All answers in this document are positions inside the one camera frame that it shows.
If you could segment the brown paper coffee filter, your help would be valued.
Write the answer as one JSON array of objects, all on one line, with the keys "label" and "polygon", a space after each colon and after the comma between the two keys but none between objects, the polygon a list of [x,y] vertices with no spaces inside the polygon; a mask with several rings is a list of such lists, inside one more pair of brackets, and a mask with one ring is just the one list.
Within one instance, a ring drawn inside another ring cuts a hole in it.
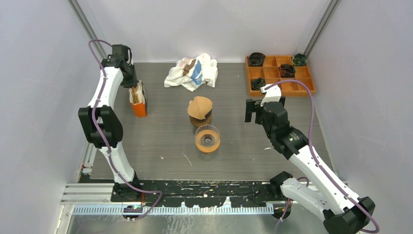
[{"label": "brown paper coffee filter", "polygon": [[189,101],[188,114],[190,117],[203,120],[206,113],[212,110],[213,103],[210,99],[202,96],[196,96]]}]

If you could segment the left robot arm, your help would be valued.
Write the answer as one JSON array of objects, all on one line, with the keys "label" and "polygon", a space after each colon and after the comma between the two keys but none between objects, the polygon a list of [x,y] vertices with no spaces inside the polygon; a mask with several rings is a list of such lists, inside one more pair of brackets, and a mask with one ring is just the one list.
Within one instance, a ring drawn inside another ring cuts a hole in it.
[{"label": "left robot arm", "polygon": [[86,140],[107,160],[113,173],[112,201],[138,201],[143,192],[135,170],[129,164],[122,145],[123,126],[113,106],[120,86],[131,89],[138,84],[131,49],[122,44],[98,60],[100,78],[93,98],[79,108],[78,117]]}]

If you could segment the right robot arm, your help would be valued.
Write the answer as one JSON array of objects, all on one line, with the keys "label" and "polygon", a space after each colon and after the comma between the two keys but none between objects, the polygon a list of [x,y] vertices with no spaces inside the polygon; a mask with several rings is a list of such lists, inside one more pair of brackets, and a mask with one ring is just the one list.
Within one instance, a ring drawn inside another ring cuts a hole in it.
[{"label": "right robot arm", "polygon": [[290,125],[284,107],[285,98],[261,103],[246,100],[245,121],[263,126],[274,149],[296,165],[317,188],[314,191],[299,183],[288,172],[270,180],[270,193],[276,200],[285,197],[297,201],[322,222],[330,234],[356,234],[372,221],[375,203],[368,196],[360,197],[325,165],[303,132]]}]

